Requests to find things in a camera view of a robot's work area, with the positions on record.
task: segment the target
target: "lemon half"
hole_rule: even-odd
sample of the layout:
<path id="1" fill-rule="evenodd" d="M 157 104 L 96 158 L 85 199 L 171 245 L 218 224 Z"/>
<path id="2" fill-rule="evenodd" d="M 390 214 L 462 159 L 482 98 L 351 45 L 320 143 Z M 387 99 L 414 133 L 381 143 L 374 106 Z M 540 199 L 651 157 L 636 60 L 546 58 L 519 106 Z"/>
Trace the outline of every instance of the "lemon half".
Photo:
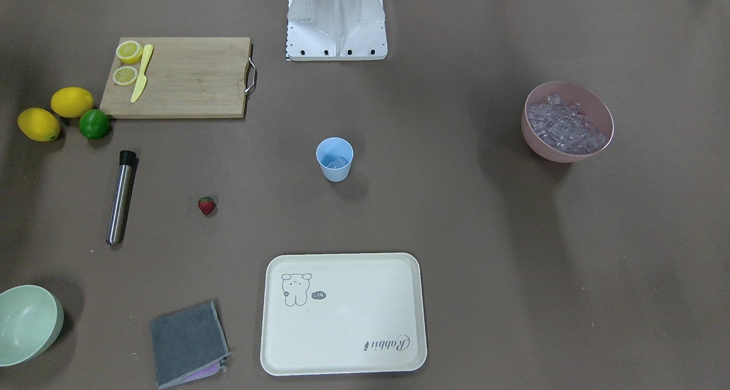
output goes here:
<path id="1" fill-rule="evenodd" d="M 112 75 L 114 83 L 119 86 L 127 86 L 128 84 L 134 83 L 136 81 L 136 77 L 136 68 L 129 65 L 120 66 L 120 68 L 114 71 L 114 75 Z"/>
<path id="2" fill-rule="evenodd" d="M 122 63 L 137 63 L 141 59 L 141 45 L 137 41 L 125 41 L 117 46 L 117 58 Z"/>
<path id="3" fill-rule="evenodd" d="M 52 141 L 58 137 L 60 123 L 50 112 L 28 108 L 18 115 L 18 128 L 35 141 Z"/>

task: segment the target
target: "black cap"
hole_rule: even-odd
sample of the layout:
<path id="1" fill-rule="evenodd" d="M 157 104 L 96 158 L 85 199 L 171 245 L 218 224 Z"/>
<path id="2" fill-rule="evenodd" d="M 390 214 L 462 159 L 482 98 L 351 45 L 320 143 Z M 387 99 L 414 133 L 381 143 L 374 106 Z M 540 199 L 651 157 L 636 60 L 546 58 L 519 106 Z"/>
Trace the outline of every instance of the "black cap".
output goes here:
<path id="1" fill-rule="evenodd" d="M 136 153 L 133 151 L 121 151 L 119 153 L 119 164 L 135 166 Z"/>

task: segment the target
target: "green bowl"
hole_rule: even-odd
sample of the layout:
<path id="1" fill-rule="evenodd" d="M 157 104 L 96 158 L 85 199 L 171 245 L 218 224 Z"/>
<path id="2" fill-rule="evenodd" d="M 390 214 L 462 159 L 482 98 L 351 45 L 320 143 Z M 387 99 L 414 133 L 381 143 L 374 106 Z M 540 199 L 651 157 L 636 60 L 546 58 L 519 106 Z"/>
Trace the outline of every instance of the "green bowl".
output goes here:
<path id="1" fill-rule="evenodd" d="M 63 307 L 49 291 L 33 285 L 0 294 L 0 367 L 33 359 L 58 337 Z"/>

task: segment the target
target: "lemon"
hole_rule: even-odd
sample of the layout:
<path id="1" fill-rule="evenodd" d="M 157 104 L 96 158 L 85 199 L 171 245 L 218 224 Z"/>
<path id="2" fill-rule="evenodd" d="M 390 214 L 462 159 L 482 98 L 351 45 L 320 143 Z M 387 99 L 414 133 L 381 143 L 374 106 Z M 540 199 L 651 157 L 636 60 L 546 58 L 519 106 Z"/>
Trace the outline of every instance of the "lemon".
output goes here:
<path id="1" fill-rule="evenodd" d="M 26 136 L 36 141 L 52 141 L 58 137 L 60 123 L 50 112 L 40 108 L 28 108 L 18 115 L 18 127 Z"/>
<path id="2" fill-rule="evenodd" d="M 137 63 L 141 58 L 141 45 L 137 41 L 125 41 L 117 47 L 117 58 L 122 63 Z"/>
<path id="3" fill-rule="evenodd" d="M 94 97 L 84 88 L 59 89 L 50 99 L 50 108 L 63 117 L 80 117 L 94 107 Z"/>
<path id="4" fill-rule="evenodd" d="M 118 68 L 118 70 L 114 71 L 114 75 L 112 75 L 112 79 L 114 80 L 115 84 L 118 84 L 119 86 L 127 86 L 128 84 L 132 84 L 134 81 L 136 81 L 137 76 L 137 70 L 133 66 L 121 66 Z"/>

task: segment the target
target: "bowl of ice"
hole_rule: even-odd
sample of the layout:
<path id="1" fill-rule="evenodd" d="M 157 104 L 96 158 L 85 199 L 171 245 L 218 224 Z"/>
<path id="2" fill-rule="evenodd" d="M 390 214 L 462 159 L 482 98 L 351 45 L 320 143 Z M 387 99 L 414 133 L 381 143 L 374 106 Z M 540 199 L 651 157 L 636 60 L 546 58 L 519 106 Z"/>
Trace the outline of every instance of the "bowl of ice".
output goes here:
<path id="1" fill-rule="evenodd" d="M 603 101 L 587 89 L 552 81 L 527 95 L 522 135 L 545 159 L 577 162 L 607 148 L 613 139 L 613 117 Z"/>

